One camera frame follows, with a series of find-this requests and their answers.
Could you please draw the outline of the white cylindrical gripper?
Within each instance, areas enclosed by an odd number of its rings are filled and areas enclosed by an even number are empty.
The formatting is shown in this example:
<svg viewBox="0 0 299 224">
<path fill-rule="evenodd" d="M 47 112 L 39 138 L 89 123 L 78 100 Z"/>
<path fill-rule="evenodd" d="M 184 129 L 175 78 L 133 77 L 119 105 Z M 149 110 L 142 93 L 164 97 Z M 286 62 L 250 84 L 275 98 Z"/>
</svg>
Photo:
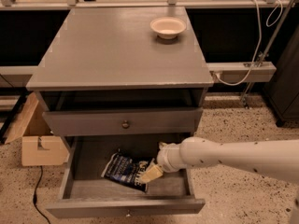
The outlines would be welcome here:
<svg viewBox="0 0 299 224">
<path fill-rule="evenodd" d="M 139 180 L 141 183 L 149 183 L 161 177 L 164 172 L 174 173 L 187 168 L 187 164 L 180 156 L 180 145 L 159 142 L 158 146 L 160 149 L 157 155 L 158 164 L 151 165 L 145 173 L 140 176 Z"/>
</svg>

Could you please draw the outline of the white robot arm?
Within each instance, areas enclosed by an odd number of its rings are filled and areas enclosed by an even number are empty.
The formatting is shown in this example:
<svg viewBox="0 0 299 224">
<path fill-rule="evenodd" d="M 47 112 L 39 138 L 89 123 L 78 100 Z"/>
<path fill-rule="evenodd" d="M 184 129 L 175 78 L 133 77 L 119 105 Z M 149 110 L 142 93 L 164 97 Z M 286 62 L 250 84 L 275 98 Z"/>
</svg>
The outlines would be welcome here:
<svg viewBox="0 0 299 224">
<path fill-rule="evenodd" d="M 139 180 L 149 183 L 164 173 L 218 164 L 299 184 L 299 140 L 216 143 L 189 137 L 179 144 L 161 142 L 156 164 Z"/>
</svg>

